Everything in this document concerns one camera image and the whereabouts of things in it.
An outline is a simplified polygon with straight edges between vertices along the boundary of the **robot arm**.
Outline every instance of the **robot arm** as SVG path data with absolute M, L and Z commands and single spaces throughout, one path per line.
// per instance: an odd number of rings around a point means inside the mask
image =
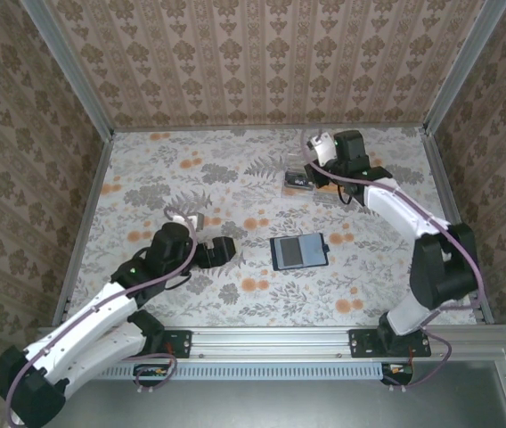
M 418 331 L 446 302 L 462 299 L 477 289 L 476 279 L 462 255 L 436 227 L 399 195 L 403 192 L 388 171 L 382 167 L 370 166 L 362 135 L 358 131 L 344 131 L 334 136 L 321 134 L 311 138 L 307 145 L 315 150 L 320 167 L 331 174 L 387 185 L 398 190 L 396 194 L 377 186 L 334 182 L 363 206 L 380 214 L 414 246 L 411 291 L 379 320 L 379 336 L 383 338 L 388 350 L 391 343 L 396 342 L 395 336 Z M 330 182 L 328 177 L 313 169 L 310 164 L 305 166 L 305 170 L 316 187 Z M 475 240 L 468 226 L 450 225 L 444 219 L 429 216 L 476 260 Z
M 192 216 L 190 220 L 195 229 L 201 229 L 203 216 Z M 222 266 L 235 255 L 232 238 L 217 237 L 213 244 L 213 249 L 205 243 L 197 244 L 192 262 L 180 275 L 189 276 L 195 265 Z M 164 326 L 141 307 L 167 289 L 166 281 L 127 292 L 100 308 L 97 304 L 173 272 L 188 258 L 191 247 L 192 239 L 184 219 L 175 216 L 154 235 L 151 246 L 123 263 L 112 274 L 110 282 L 77 314 L 25 350 L 12 346 L 0 356 L 0 396 L 4 399 L 16 374 L 32 358 L 40 356 L 18 383 L 12 398 L 13 412 L 27 427 L 47 424 L 61 411 L 66 399 L 109 366 L 124 358 L 159 351 Z M 69 327 L 88 312 L 89 317 L 79 328 Z M 63 336 L 57 345 L 45 351 L 52 338 L 60 334 Z

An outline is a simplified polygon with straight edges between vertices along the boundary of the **floral wallpaper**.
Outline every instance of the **floral wallpaper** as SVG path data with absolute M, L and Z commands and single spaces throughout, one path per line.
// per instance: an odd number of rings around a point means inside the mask
M 436 133 L 499 322 L 506 323 L 506 11 Z
M 319 202 L 283 188 L 289 153 L 299 154 L 300 138 L 313 132 L 115 134 L 69 313 L 150 244 L 166 221 L 162 209 L 172 204 L 206 215 L 201 242 L 231 236 L 237 254 L 222 267 L 195 269 L 186 285 L 145 305 L 164 325 L 376 325 L 409 290 L 412 246 L 357 202 L 342 205 L 336 188 Z M 409 195 L 441 217 L 418 129 L 361 132 L 372 164 L 384 165 Z M 330 265 L 274 272 L 269 238 L 311 233 L 324 234 Z M 447 313 L 437 322 L 475 319 Z
M 420 123 L 484 0 L 48 0 L 115 128 Z
M 0 353 L 51 324 L 101 149 L 29 16 L 0 1 Z

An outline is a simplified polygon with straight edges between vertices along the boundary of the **patterned wall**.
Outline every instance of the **patterned wall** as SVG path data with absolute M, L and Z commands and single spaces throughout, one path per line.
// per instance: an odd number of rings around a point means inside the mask
M 29 16 L 0 0 L 0 352 L 51 324 L 101 149 Z
M 477 234 L 494 314 L 506 323 L 506 12 L 436 138 Z
M 49 0 L 117 128 L 420 122 L 484 0 Z

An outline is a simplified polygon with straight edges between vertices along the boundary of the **purple cable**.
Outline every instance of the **purple cable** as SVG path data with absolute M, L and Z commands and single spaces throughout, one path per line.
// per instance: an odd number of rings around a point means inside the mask
M 7 396 L 5 397 L 5 418 L 7 420 L 8 425 L 11 428 L 17 428 L 22 427 L 25 425 L 18 425 L 16 424 L 12 419 L 12 400 L 13 400 L 13 394 L 15 393 L 15 389 L 20 384 L 21 379 L 23 376 L 28 372 L 28 370 L 44 355 L 49 353 L 49 350 L 57 344 L 58 341 L 60 341 L 66 334 L 68 334 L 73 328 L 75 328 L 77 325 L 79 325 L 81 322 L 83 322 L 87 317 L 89 317 L 92 313 L 97 312 L 102 306 L 106 305 L 112 300 L 115 300 L 118 297 L 124 296 L 126 294 L 130 294 L 132 292 L 139 292 L 140 290 L 148 287 L 152 287 L 155 284 L 161 283 L 162 281 L 167 281 L 168 279 L 171 279 L 177 275 L 179 275 L 184 269 L 188 267 L 188 265 L 192 262 L 193 256 L 196 253 L 196 248 L 198 246 L 198 236 L 196 235 L 196 230 L 193 227 L 193 223 L 188 219 L 188 217 L 183 214 L 180 210 L 168 207 L 164 209 L 164 212 L 166 213 L 168 210 L 173 211 L 175 214 L 178 214 L 181 216 L 184 221 L 186 222 L 188 229 L 190 229 L 190 237 L 192 238 L 192 248 L 190 249 L 190 254 L 188 255 L 188 258 L 185 260 L 184 263 L 180 265 L 177 269 L 173 270 L 169 274 L 166 274 L 160 278 L 152 279 L 151 281 L 148 281 L 143 284 L 139 284 L 136 287 L 132 287 L 129 289 L 125 289 L 122 292 L 116 292 L 112 294 L 111 296 L 107 297 L 106 299 L 101 300 L 99 303 L 94 305 L 92 307 L 92 310 L 85 312 L 83 315 L 81 315 L 79 318 L 74 320 L 72 323 L 67 325 L 61 333 L 59 333 L 57 336 L 53 337 L 53 339 L 47 343 L 28 363 L 19 371 L 19 373 L 16 374 L 15 378 L 13 379 L 12 385 L 10 386 L 10 389 L 7 392 Z
M 423 331 L 423 333 L 425 333 L 431 339 L 435 339 L 436 341 L 442 342 L 447 347 L 447 352 L 446 352 L 445 356 L 443 357 L 443 359 L 441 361 L 439 361 L 439 364 L 437 365 L 437 367 L 435 367 L 433 370 L 431 370 L 431 372 L 429 372 L 427 375 L 425 375 L 424 377 L 422 377 L 421 379 L 419 379 L 419 381 L 417 381 L 417 382 L 412 382 L 412 383 L 409 383 L 407 385 L 402 385 L 396 379 L 384 375 L 384 377 L 386 379 L 388 379 L 394 385 L 400 386 L 402 389 L 403 388 L 405 388 L 405 389 L 407 389 L 407 388 L 413 388 L 414 386 L 419 386 L 422 383 L 424 383 L 424 382 L 428 381 L 429 379 L 431 379 L 433 376 L 435 376 L 437 374 L 437 372 L 439 370 L 441 370 L 443 368 L 443 366 L 447 363 L 447 361 L 451 357 L 451 353 L 453 352 L 453 347 L 451 346 L 451 343 L 448 342 L 448 341 L 446 341 L 443 337 L 440 337 L 440 336 L 437 336 L 437 335 L 435 335 L 433 333 L 430 333 L 425 328 L 422 328 L 421 330 Z
M 300 147 L 303 152 L 303 156 L 305 157 L 305 161 L 308 162 L 308 164 L 313 167 L 315 170 L 323 174 L 324 176 L 328 178 L 332 178 L 333 180 L 342 181 L 346 183 L 353 183 L 355 185 L 370 185 L 372 187 L 378 187 L 379 189 L 386 190 L 388 192 L 391 192 L 397 196 L 399 196 L 402 200 L 405 201 L 414 211 L 416 211 L 420 216 L 428 221 L 431 225 L 433 225 L 434 228 L 436 228 L 446 239 L 449 241 L 453 247 L 457 249 L 461 253 L 461 255 L 467 260 L 467 263 L 469 263 L 470 268 L 473 271 L 473 274 L 475 275 L 475 278 L 477 280 L 477 297 L 473 300 L 473 302 L 470 305 L 449 305 L 449 306 L 443 306 L 440 308 L 440 310 L 469 310 L 469 309 L 477 309 L 478 306 L 481 303 L 481 300 L 483 300 L 485 296 L 485 283 L 483 281 L 483 277 L 481 275 L 480 270 L 478 269 L 477 263 L 475 260 L 470 257 L 470 254 L 465 250 L 462 245 L 455 239 L 453 236 L 447 232 L 447 230 L 441 226 L 438 222 L 436 222 L 433 219 L 433 216 L 426 212 L 418 203 L 416 203 L 412 198 L 407 196 L 405 193 L 400 192 L 399 188 L 391 187 L 390 185 L 384 185 L 382 183 L 377 183 L 375 181 L 368 181 L 368 180 L 358 180 L 355 178 L 346 178 L 337 176 L 335 174 L 331 174 L 328 171 L 325 171 L 324 169 L 320 168 L 318 165 L 316 165 L 311 159 L 310 159 L 310 153 L 308 151 L 308 148 L 306 147 L 306 144 L 304 144 L 304 137 L 301 136 L 300 141 Z
M 178 359 L 172 354 L 150 354 L 150 355 L 142 355 L 140 357 L 126 358 L 125 361 L 141 361 L 141 360 L 149 359 L 149 358 L 169 358 L 169 360 L 174 363 L 174 366 L 172 367 L 172 370 L 170 370 L 170 373 L 168 373 L 166 375 L 166 377 L 164 379 L 162 379 L 158 385 L 152 387 L 154 390 L 157 390 L 159 388 L 162 388 L 166 383 L 168 383 L 170 381 L 172 376 L 175 375 L 175 372 L 178 369 Z M 154 370 L 154 368 L 148 367 L 143 370 L 140 370 L 136 374 L 135 384 L 137 387 L 142 388 L 142 385 L 140 384 L 141 374 L 144 372 L 149 372 L 151 370 Z

